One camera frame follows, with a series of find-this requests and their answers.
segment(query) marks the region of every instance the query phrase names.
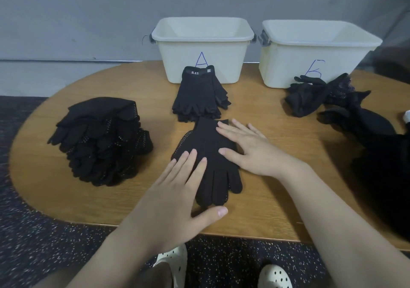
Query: dark speckled floor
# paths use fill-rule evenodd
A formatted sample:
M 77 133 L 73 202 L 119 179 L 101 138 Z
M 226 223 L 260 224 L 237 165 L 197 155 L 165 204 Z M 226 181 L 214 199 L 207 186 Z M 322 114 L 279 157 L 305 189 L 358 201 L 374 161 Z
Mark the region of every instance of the dark speckled floor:
M 0 287 L 30 287 L 58 268 L 84 263 L 112 231 L 44 216 L 15 192 L 8 175 L 10 145 L 44 100 L 0 97 Z M 283 267 L 294 287 L 327 274 L 318 252 L 306 244 L 197 236 L 187 249 L 187 288 L 256 287 L 267 263 Z

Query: hand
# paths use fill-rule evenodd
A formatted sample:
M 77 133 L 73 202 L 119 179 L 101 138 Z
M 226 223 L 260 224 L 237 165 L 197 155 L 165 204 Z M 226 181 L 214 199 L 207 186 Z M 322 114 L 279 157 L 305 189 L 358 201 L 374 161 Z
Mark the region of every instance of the hand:
M 213 207 L 191 217 L 192 204 L 207 165 L 203 158 L 192 172 L 197 151 L 185 151 L 178 162 L 172 160 L 147 190 L 116 233 L 130 248 L 147 249 L 148 257 L 169 251 L 187 242 L 228 213 L 226 207 Z
M 241 155 L 231 149 L 221 148 L 219 153 L 241 168 L 257 175 L 272 176 L 283 179 L 294 170 L 296 164 L 302 163 L 295 157 L 272 145 L 267 138 L 251 124 L 248 127 L 233 119 L 236 126 L 218 122 L 217 131 L 226 138 L 238 143 L 243 149 Z

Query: plastic bin handle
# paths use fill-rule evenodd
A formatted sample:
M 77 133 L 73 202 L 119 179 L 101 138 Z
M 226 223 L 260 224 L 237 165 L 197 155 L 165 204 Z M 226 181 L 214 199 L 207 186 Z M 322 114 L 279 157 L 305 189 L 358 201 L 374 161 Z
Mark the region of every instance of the plastic bin handle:
M 253 31 L 253 39 L 250 41 L 251 43 L 256 43 L 256 40 L 258 39 L 258 35 L 255 33 L 255 30 L 251 27 Z
M 156 43 L 156 41 L 152 38 L 152 32 L 150 33 L 150 42 L 152 44 L 154 44 L 154 43 Z
M 269 37 L 268 37 L 268 35 L 266 34 L 266 32 L 264 30 L 262 30 L 262 33 L 258 37 L 258 40 L 259 40 L 260 45 L 262 47 L 270 46 L 271 43 L 272 43 L 272 41 L 269 41 Z

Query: white plastic bin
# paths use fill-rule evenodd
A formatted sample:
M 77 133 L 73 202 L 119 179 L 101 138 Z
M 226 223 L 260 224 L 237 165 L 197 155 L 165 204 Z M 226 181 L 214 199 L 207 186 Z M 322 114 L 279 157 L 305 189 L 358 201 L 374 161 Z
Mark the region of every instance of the white plastic bin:
M 332 20 L 265 20 L 259 70 L 264 83 L 284 89 L 301 74 L 325 82 L 351 73 L 382 40 L 360 27 Z
M 214 65 L 221 83 L 235 83 L 249 42 L 256 35 L 248 22 L 235 17 L 168 17 L 150 35 L 157 43 L 171 83 L 181 83 L 186 66 Z

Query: forearm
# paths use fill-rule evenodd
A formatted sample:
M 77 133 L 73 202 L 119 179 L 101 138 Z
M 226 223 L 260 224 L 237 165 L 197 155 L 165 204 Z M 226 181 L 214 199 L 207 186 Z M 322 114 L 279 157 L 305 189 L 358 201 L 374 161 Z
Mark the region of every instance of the forearm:
M 129 244 L 129 241 L 115 230 L 67 287 L 129 287 L 148 259 L 143 244 Z
M 410 262 L 306 164 L 281 179 L 339 288 L 407 287 Z

